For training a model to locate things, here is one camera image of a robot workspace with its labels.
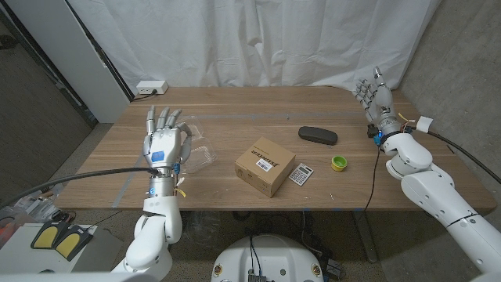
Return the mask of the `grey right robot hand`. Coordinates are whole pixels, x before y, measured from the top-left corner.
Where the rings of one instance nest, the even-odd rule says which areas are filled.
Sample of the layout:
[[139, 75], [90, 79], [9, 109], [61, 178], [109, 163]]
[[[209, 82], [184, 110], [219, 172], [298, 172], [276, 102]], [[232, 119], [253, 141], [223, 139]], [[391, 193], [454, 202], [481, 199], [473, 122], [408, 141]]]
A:
[[374, 83], [360, 78], [351, 94], [366, 112], [369, 138], [384, 139], [401, 132], [401, 123], [397, 120], [393, 104], [393, 95], [387, 87], [379, 67], [373, 69]]

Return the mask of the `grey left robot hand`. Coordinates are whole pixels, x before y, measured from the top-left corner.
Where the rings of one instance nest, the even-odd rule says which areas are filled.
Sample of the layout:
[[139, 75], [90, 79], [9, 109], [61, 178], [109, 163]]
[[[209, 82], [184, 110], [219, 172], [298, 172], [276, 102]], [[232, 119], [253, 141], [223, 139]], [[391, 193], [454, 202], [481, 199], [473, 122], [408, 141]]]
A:
[[175, 188], [175, 165], [184, 164], [191, 153], [192, 132], [185, 123], [176, 123], [182, 110], [169, 114], [165, 107], [155, 120], [155, 106], [146, 116], [146, 136], [142, 154], [150, 168], [158, 171], [150, 177], [148, 196], [172, 196]]

